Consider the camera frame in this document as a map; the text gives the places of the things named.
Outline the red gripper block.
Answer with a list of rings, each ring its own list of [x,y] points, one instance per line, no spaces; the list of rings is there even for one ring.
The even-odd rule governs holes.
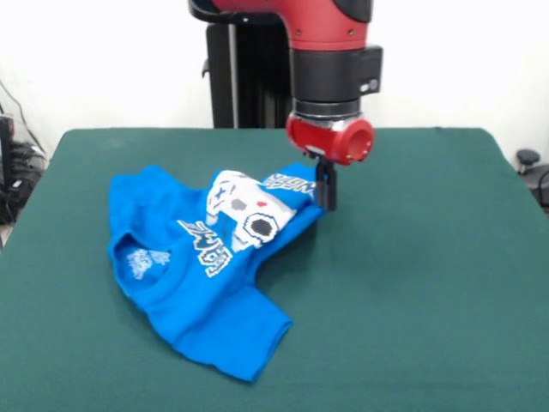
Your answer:
[[[315,169],[316,201],[326,211],[335,211],[337,172],[333,164],[325,164],[325,159],[342,166],[363,161],[373,148],[373,127],[361,116],[313,121],[290,114],[287,134],[296,148],[320,156]]]

